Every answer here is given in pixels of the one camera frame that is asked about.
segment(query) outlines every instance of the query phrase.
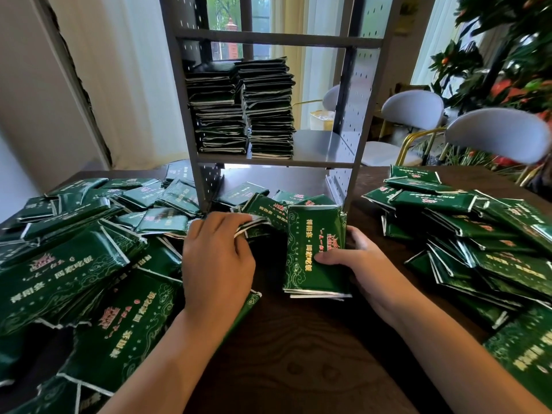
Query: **dark wood grain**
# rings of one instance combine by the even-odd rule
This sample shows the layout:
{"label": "dark wood grain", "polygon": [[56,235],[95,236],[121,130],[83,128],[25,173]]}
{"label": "dark wood grain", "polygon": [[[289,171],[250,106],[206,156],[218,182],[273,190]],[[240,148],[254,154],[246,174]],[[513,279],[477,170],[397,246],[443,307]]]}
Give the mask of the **dark wood grain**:
{"label": "dark wood grain", "polygon": [[[243,181],[305,194],[327,189],[323,169],[234,169],[223,189]],[[363,167],[349,212],[350,225],[359,227],[393,261],[412,283],[452,315],[477,340],[489,332],[458,311],[446,299],[424,290],[403,262],[415,248],[384,238],[381,211],[361,195],[382,184],[388,168]],[[528,200],[546,214],[550,205],[504,178],[476,167],[439,167],[444,183],[463,189],[478,188],[497,197]],[[147,172],[87,172],[84,177],[156,177],[166,168]],[[371,310],[358,293],[346,302],[292,300],[281,291],[285,264],[285,237],[255,244],[257,262],[253,288],[263,297],[213,356],[195,389],[186,413],[393,413],[450,412],[402,339]],[[63,345],[67,348],[68,334]],[[66,355],[52,359],[59,362]],[[34,382],[55,364],[34,366]],[[37,383],[26,379],[15,391],[0,391],[0,412],[13,407],[11,395],[20,400],[24,387]]]}

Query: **chair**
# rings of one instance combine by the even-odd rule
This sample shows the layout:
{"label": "chair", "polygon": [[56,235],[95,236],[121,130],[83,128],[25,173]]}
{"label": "chair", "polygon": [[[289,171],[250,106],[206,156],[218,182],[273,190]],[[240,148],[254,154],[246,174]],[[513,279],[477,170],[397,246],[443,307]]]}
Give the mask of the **chair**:
{"label": "chair", "polygon": [[526,184],[532,165],[550,150],[550,128],[537,116],[516,109],[474,110],[454,120],[445,131],[443,158],[450,145],[497,154],[525,164],[517,184]]}
{"label": "chair", "polygon": [[[429,156],[437,132],[444,130],[444,128],[438,127],[443,113],[443,99],[430,91],[409,90],[388,98],[382,107],[384,123],[380,137],[384,133],[388,121],[424,131],[409,134],[403,141],[402,147],[378,141],[367,142],[362,155],[362,163],[365,166],[388,166],[390,164],[417,166],[421,164]],[[429,134],[431,137],[423,158],[408,152],[412,141]]]}

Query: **chair backrest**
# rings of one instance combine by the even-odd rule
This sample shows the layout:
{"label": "chair backrest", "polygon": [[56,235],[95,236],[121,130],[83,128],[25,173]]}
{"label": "chair backrest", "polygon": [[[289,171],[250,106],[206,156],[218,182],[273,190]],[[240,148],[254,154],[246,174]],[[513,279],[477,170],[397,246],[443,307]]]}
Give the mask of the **chair backrest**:
{"label": "chair backrest", "polygon": [[324,98],[322,99],[322,105],[324,106],[324,109],[335,112],[337,106],[337,96],[339,95],[339,93],[339,85],[334,85],[326,92]]}
{"label": "chair backrest", "polygon": [[443,119],[443,99],[431,91],[409,90],[391,96],[383,104],[382,117],[389,122],[429,131]]}
{"label": "chair backrest", "polygon": [[548,153],[552,135],[548,125],[531,113],[488,108],[454,120],[445,131],[445,141],[529,165]]}

